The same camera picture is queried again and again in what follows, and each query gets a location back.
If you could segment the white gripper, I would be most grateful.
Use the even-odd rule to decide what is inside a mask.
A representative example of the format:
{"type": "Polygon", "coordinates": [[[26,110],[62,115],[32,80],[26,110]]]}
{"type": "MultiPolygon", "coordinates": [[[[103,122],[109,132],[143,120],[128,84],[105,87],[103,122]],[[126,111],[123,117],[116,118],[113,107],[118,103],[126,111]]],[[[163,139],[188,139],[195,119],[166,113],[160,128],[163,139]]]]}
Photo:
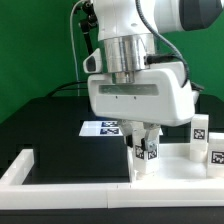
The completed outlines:
{"type": "Polygon", "coordinates": [[[196,93],[190,81],[185,86],[183,82],[183,64],[171,62],[137,72],[133,84],[114,84],[110,74],[91,75],[88,91],[97,116],[125,119],[119,120],[118,126],[128,147],[133,146],[131,121],[147,122],[143,124],[144,148],[151,152],[159,144],[159,125],[179,126],[195,114],[196,93]]]}

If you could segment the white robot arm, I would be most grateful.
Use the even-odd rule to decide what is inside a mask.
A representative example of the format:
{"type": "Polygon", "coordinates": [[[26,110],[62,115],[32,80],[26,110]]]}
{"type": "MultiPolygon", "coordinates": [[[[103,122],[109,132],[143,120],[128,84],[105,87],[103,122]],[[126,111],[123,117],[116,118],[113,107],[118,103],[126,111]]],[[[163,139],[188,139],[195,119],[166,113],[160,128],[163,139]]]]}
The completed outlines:
{"type": "Polygon", "coordinates": [[[180,51],[163,37],[206,29],[224,0],[91,0],[102,45],[83,62],[93,112],[120,121],[144,151],[158,145],[162,125],[192,120],[203,88],[190,81],[180,51]]]}

